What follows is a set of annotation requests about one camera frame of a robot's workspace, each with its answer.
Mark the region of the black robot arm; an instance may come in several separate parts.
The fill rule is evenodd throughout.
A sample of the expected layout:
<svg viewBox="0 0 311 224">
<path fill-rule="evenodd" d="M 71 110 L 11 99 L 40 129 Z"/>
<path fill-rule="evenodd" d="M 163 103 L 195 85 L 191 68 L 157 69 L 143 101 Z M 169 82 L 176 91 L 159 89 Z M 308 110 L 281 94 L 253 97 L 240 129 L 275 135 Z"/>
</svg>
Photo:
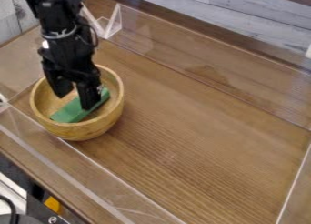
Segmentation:
<svg viewBox="0 0 311 224">
<path fill-rule="evenodd" d="M 59 98 L 77 89 L 81 108 L 89 110 L 101 99 L 100 70 L 92 62 L 99 38 L 81 16 L 81 0 L 25 0 L 39 20 L 47 46 L 37 54 L 49 87 Z"/>
</svg>

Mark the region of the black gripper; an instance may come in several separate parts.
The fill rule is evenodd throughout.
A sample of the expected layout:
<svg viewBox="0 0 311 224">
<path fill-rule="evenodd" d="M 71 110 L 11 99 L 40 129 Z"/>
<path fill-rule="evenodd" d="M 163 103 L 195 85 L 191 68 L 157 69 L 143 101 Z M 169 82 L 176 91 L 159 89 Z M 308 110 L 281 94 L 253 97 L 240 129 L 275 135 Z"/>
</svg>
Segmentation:
<svg viewBox="0 0 311 224">
<path fill-rule="evenodd" d="M 95 47 L 88 26 L 63 38 L 48 38 L 37 49 L 49 87 L 59 98 L 65 97 L 76 83 L 81 108 L 89 110 L 101 100 L 100 71 L 92 62 Z"/>
</svg>

